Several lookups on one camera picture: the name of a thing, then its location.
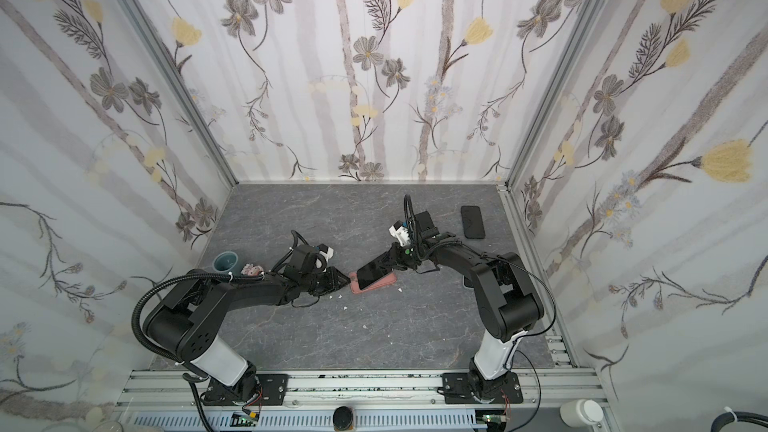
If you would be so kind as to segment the pink phone case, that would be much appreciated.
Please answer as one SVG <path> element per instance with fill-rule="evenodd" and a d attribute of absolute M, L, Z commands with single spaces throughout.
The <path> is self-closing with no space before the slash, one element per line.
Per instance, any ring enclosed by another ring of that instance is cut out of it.
<path fill-rule="evenodd" d="M 373 284 L 369 285 L 368 287 L 360 288 L 356 272 L 351 273 L 349 278 L 351 280 L 350 289 L 353 294 L 362 294 L 366 292 L 372 292 L 374 290 L 381 289 L 389 285 L 393 285 L 397 281 L 396 275 L 394 273 L 390 273 L 385 277 L 379 279 L 378 281 L 374 282 Z"/>

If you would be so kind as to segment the black phone case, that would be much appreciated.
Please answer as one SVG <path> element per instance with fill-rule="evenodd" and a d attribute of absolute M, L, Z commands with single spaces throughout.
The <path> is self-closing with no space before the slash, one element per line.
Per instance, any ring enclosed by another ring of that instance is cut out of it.
<path fill-rule="evenodd" d="M 486 238 L 482 211 L 479 206 L 463 205 L 460 207 L 460 215 L 465 238 L 470 240 Z"/>

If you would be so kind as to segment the black phone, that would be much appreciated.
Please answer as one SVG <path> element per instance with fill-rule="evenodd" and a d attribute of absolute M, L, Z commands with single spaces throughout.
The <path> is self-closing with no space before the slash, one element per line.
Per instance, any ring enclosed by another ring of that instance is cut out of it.
<path fill-rule="evenodd" d="M 379 255 L 357 270 L 357 278 L 360 288 L 366 288 L 394 270 L 386 266 L 387 252 Z"/>

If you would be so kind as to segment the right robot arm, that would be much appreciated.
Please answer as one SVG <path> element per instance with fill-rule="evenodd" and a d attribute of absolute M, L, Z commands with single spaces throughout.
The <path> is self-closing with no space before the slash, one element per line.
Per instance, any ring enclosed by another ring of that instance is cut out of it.
<path fill-rule="evenodd" d="M 485 332 L 470 360 L 466 388 L 445 385 L 444 393 L 486 403 L 505 396 L 513 355 L 545 313 L 519 257 L 481 251 L 452 233 L 441 233 L 427 212 L 395 222 L 389 233 L 394 242 L 383 255 L 385 269 L 416 271 L 430 262 L 436 271 L 448 268 L 461 274 L 474 293 Z"/>

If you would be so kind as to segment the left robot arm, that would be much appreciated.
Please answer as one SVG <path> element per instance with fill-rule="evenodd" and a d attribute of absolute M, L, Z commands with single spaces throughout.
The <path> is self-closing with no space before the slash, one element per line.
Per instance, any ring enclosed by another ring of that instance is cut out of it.
<path fill-rule="evenodd" d="M 221 338 L 222 324 L 232 311 L 291 305 L 303 294 L 320 299 L 348 286 L 350 278 L 328 264 L 331 256 L 324 244 L 301 243 L 257 275 L 193 269 L 139 299 L 132 332 L 149 351 L 207 378 L 214 403 L 252 403 L 263 390 L 256 367 Z"/>

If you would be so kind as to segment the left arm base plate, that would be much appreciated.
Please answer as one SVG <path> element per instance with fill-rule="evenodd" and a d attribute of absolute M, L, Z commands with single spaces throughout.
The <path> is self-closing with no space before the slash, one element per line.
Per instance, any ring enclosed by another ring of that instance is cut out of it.
<path fill-rule="evenodd" d="M 201 400 L 205 406 L 281 406 L 288 379 L 288 374 L 247 372 L 235 385 L 227 386 L 211 378 Z"/>

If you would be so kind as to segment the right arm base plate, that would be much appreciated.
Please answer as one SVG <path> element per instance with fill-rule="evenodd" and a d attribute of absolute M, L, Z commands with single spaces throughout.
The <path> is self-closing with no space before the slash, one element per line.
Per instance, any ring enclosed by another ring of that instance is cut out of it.
<path fill-rule="evenodd" d="M 522 387 L 515 373 L 492 380 L 483 379 L 477 372 L 444 373 L 438 393 L 446 404 L 521 404 Z"/>

